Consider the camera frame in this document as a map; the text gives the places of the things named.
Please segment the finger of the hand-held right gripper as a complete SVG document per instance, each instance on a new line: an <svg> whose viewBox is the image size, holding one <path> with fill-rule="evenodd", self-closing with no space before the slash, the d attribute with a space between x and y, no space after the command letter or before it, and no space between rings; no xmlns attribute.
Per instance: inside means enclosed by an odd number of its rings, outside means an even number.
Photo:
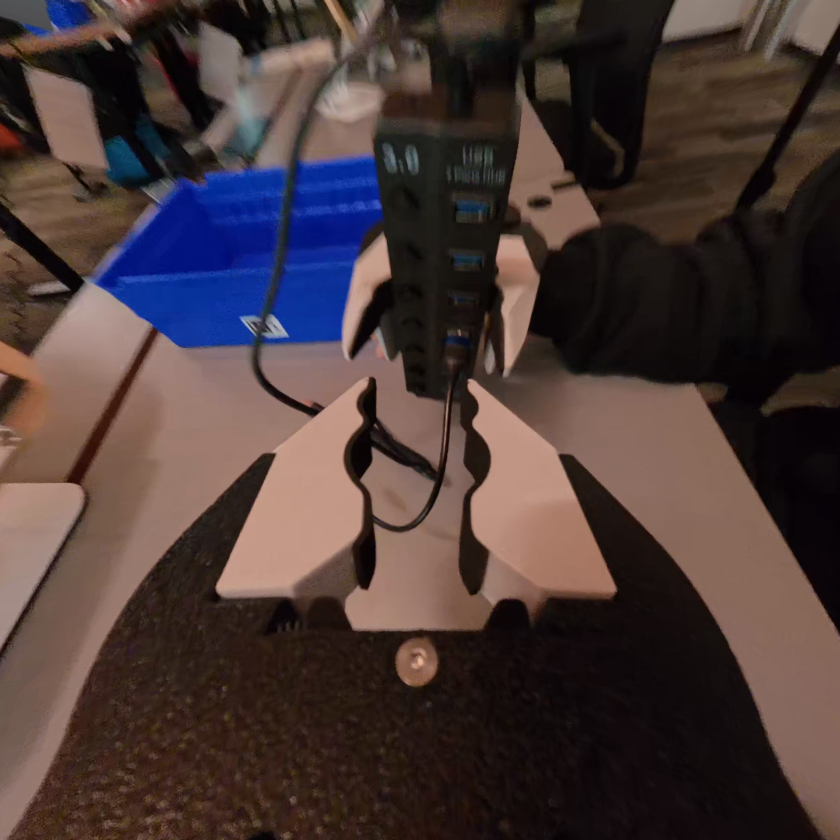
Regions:
<svg viewBox="0 0 840 840"><path fill-rule="evenodd" d="M522 236L502 236L485 318L485 373L508 378L529 335L539 271Z"/></svg>
<svg viewBox="0 0 840 840"><path fill-rule="evenodd" d="M371 340L387 361L396 357L395 298L392 270L384 235L377 235L353 263L343 311L341 344L344 358L353 360Z"/></svg>

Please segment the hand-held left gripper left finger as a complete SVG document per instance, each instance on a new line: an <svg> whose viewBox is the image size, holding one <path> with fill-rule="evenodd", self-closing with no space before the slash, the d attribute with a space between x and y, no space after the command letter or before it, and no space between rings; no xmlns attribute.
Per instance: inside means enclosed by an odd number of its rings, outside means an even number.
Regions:
<svg viewBox="0 0 840 840"><path fill-rule="evenodd" d="M357 381L274 452L220 574L230 601L287 599L300 610L368 590L376 566L371 495L375 379Z"/></svg>

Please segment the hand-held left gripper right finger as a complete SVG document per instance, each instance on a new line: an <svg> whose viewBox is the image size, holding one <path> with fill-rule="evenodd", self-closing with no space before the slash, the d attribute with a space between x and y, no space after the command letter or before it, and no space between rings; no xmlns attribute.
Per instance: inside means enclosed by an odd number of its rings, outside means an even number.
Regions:
<svg viewBox="0 0 840 840"><path fill-rule="evenodd" d="M559 453L475 380L460 406L471 478L458 540L469 595L517 601L608 601L616 583Z"/></svg>

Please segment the long black usb hub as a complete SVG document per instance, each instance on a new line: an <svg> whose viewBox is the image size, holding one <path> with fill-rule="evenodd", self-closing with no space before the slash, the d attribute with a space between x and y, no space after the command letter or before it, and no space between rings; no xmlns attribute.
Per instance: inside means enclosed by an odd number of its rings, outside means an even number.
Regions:
<svg viewBox="0 0 840 840"><path fill-rule="evenodd" d="M374 136L394 330L406 389L447 391L445 351L476 359L518 153L520 108L496 115L387 118Z"/></svg>

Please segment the black cable blue usb plug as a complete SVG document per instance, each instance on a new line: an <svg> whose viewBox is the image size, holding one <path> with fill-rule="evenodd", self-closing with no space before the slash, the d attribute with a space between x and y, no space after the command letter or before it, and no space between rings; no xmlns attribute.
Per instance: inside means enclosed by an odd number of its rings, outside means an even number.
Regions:
<svg viewBox="0 0 840 840"><path fill-rule="evenodd" d="M444 421L440 442L440 452L438 457L438 464L436 469L436 476L430 494L423 505L423 508L416 514L416 516L407 523L396 525L378 517L374 517L373 521L380 529L391 533L407 533L418 528L428 517L434 509L435 504L440 495L440 491L444 486L446 478L446 468L448 466L448 454L451 438L451 429L453 421L453 413L455 407L455 395L458 389L459 381L462 379L466 371L466 365L469 358L469 337L462 332L453 332L448 334L444 341L443 360L446 372L447 390L444 401Z"/></svg>

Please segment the blue storage bin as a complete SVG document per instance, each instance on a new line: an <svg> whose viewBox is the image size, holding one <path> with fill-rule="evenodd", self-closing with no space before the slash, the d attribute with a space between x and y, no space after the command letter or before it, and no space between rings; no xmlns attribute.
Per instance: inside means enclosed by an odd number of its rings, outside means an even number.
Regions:
<svg viewBox="0 0 840 840"><path fill-rule="evenodd" d="M90 280L182 348L253 342L275 264L286 172L180 180ZM341 339L354 261L382 220L371 155L299 164L268 343Z"/></svg>

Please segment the person's right forearm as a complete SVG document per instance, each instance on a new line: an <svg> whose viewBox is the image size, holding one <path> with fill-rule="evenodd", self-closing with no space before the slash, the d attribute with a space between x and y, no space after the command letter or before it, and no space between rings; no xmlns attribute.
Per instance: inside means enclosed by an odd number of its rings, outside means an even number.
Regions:
<svg viewBox="0 0 840 840"><path fill-rule="evenodd" d="M548 252L529 330L575 373L725 385L762 403L838 367L838 212L835 153L785 210L733 212L692 243L592 227Z"/></svg>

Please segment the wooden document stand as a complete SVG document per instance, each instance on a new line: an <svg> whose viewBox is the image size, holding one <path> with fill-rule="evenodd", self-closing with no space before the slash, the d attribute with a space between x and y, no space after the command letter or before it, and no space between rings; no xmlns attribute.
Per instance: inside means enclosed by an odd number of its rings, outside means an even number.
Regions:
<svg viewBox="0 0 840 840"><path fill-rule="evenodd" d="M1 467L14 457L46 419L47 388L36 362L1 345L2 385L17 393L2 413ZM1 650L4 655L41 585L67 544L88 498L78 484L1 485Z"/></svg>

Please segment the black tripod pole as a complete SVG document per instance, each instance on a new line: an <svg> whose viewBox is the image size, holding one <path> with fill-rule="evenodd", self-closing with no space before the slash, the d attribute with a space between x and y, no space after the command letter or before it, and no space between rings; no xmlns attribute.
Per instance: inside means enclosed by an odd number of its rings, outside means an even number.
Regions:
<svg viewBox="0 0 840 840"><path fill-rule="evenodd" d="M83 288L84 279L18 218L3 199L1 200L1 229L10 242L28 254L35 263L68 289L71 295Z"/></svg>

